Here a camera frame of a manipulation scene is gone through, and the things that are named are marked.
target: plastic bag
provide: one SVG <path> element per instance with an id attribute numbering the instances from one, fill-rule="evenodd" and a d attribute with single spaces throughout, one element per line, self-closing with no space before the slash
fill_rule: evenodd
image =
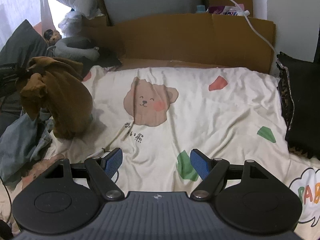
<path id="1" fill-rule="evenodd" d="M 72 11 L 65 15 L 64 19 L 58 24 L 58 27 L 66 37 L 73 37 L 81 31 L 81 22 L 81 13 Z"/>
<path id="2" fill-rule="evenodd" d="M 244 5 L 239 4 L 241 9 L 244 11 L 245 15 L 249 15 L 248 10 L 244 10 Z M 223 15 L 233 15 L 233 16 L 243 16 L 242 11 L 236 6 L 210 6 L 208 12 L 211 14 L 223 14 Z"/>

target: white cable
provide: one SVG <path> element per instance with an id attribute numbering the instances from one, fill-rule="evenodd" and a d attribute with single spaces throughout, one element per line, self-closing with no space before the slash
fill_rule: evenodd
<path id="1" fill-rule="evenodd" d="M 263 37 L 260 33 L 258 33 L 258 32 L 255 30 L 255 28 L 251 25 L 251 22 L 249 21 L 248 17 L 245 15 L 245 13 L 244 13 L 243 9 L 240 7 L 240 5 L 237 4 L 237 3 L 236 3 L 235 1 L 233 1 L 233 0 L 229 0 L 229 1 L 232 2 L 232 3 L 234 3 L 234 5 L 237 6 L 237 7 L 241 10 L 241 12 L 243 13 L 244 18 L 247 20 L 247 22 L 248 22 L 250 28 L 253 30 L 253 32 L 254 32 L 255 34 L 257 34 L 261 39 L 263 39 L 263 40 L 270 46 L 270 48 L 275 52 L 275 54 L 278 54 L 278 53 L 276 52 L 276 49 L 272 46 L 272 44 L 271 44 L 265 37 Z"/>

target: white curtain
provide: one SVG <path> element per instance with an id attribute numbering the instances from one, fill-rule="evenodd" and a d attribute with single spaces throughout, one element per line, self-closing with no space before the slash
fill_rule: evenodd
<path id="1" fill-rule="evenodd" d="M 25 19 L 42 34 L 55 29 L 48 0 L 0 0 L 0 50 Z"/>

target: ridged gray surface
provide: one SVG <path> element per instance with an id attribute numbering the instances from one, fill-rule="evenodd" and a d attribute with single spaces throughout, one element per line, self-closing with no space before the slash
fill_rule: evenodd
<path id="1" fill-rule="evenodd" d="M 221 222 L 208 203 L 195 202 L 184 192 L 131 192 L 108 203 L 84 228 L 61 236 L 22 232 L 16 240 L 298 240 L 292 232 L 278 236 L 245 235 Z"/>

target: cardboard sheet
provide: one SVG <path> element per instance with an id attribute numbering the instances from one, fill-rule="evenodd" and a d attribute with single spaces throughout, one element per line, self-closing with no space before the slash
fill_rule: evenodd
<path id="1" fill-rule="evenodd" d="M 274 43 L 273 22 L 250 18 Z M 248 26 L 244 17 L 210 14 L 155 15 L 113 27 L 83 27 L 97 46 L 126 58 L 179 60 L 229 67 L 244 66 L 268 73 L 273 52 Z"/>
<path id="2" fill-rule="evenodd" d="M 140 58 L 121 58 L 122 65 L 116 70 L 147 68 L 147 67 L 189 67 L 189 68 L 220 68 L 224 66 L 213 64 L 200 64 L 193 62 L 184 62 L 179 60 L 157 60 Z"/>

